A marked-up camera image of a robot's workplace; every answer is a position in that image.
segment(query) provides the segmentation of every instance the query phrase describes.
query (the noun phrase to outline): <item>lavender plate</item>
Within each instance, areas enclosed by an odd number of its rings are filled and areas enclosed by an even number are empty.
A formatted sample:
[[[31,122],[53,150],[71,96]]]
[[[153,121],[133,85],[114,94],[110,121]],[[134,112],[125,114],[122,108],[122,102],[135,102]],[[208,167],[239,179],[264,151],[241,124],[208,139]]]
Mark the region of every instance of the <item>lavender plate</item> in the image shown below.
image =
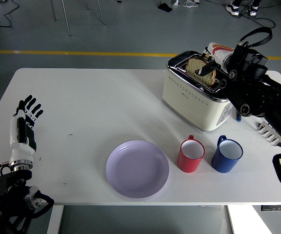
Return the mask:
[[[132,140],[112,151],[106,164],[106,176],[118,193],[131,198],[146,198],[165,185],[169,163],[155,144]]]

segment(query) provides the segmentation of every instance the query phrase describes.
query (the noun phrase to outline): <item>chair leg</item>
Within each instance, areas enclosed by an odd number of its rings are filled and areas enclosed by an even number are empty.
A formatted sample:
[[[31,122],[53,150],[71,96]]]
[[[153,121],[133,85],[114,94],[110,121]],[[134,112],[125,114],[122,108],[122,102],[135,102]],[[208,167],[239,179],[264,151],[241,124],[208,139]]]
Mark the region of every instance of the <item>chair leg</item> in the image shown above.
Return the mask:
[[[52,5],[52,11],[53,11],[53,16],[54,16],[54,21],[56,21],[56,16],[55,16],[55,10],[54,10],[54,5],[53,5],[53,0],[51,0],[51,5]]]
[[[66,18],[66,23],[67,23],[67,28],[68,28],[69,36],[71,36],[70,30],[69,30],[69,25],[68,25],[68,20],[67,20],[67,15],[66,15],[66,10],[65,10],[64,4],[63,4],[63,0],[61,0],[61,2],[62,2],[63,11],[64,11],[64,16]]]
[[[97,3],[98,3],[98,7],[100,8],[100,1],[97,0]],[[100,8],[100,14],[101,14],[101,18],[102,18],[103,25],[105,25],[105,21],[103,20],[101,8]]]
[[[87,5],[87,1],[86,1],[86,0],[84,0],[84,1],[85,1],[86,9],[88,10],[88,5]]]

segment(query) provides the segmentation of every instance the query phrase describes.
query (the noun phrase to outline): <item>floor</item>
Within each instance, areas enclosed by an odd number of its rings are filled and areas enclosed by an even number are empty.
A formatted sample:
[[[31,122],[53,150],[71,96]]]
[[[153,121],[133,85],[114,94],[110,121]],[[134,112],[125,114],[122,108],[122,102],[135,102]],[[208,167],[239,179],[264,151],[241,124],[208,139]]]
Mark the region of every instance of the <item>floor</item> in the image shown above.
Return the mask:
[[[60,0],[53,0],[57,20],[50,0],[15,2],[19,8],[7,15],[12,26],[0,27],[0,99],[15,71],[23,67],[165,69],[172,56],[187,50],[202,52],[210,42],[235,47],[259,24],[273,27],[273,39],[256,50],[269,58],[269,70],[281,73],[281,0],[262,0],[255,19],[249,19],[245,11],[240,18],[229,15],[225,10],[229,0],[200,0],[192,8],[184,7],[183,1],[171,6],[169,0],[100,0],[105,25],[97,1],[87,1],[87,10],[85,0],[65,0],[71,36]],[[161,2],[172,11],[158,9]],[[241,10],[249,3],[243,1]],[[0,3],[0,25],[10,25],[3,15],[16,7],[12,0]],[[263,36],[254,35],[248,41],[254,43]],[[255,209],[273,234],[281,233],[281,212]],[[41,223],[44,229],[31,228],[29,233],[46,233],[49,216],[33,224],[39,227]],[[147,218],[140,222],[140,217]],[[211,225],[199,218],[212,220]],[[132,212],[131,207],[91,206],[64,210],[61,234],[115,232],[229,234],[231,227],[225,207],[211,211],[137,207]]]

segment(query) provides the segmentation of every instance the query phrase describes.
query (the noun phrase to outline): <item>silver toaster top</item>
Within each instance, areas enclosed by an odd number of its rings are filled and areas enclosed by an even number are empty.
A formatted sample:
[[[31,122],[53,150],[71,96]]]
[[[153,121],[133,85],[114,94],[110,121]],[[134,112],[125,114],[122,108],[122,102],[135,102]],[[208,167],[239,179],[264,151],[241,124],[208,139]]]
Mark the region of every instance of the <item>silver toaster top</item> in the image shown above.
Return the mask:
[[[201,54],[196,51],[185,51],[170,59],[166,67],[175,76],[185,83],[188,83],[190,86],[195,88],[196,91],[208,97],[210,100],[216,102],[228,101],[227,97],[223,94],[219,87],[220,80],[223,79],[223,77],[226,77],[226,74],[222,71],[216,70],[215,83],[211,87],[204,85],[201,81],[186,73],[185,67],[188,60],[194,57],[202,58]]]

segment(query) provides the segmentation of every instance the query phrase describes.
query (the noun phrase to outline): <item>cream toaster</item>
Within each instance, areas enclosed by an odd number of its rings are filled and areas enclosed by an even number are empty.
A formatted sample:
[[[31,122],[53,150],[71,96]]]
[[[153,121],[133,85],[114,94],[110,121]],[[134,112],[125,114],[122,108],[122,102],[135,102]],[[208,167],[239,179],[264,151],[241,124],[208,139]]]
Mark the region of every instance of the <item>cream toaster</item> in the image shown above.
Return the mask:
[[[186,51],[168,61],[162,98],[201,130],[212,131],[227,120],[233,105],[219,88],[222,71],[216,70],[211,87],[186,73],[188,60],[196,57],[202,58],[198,52]]]

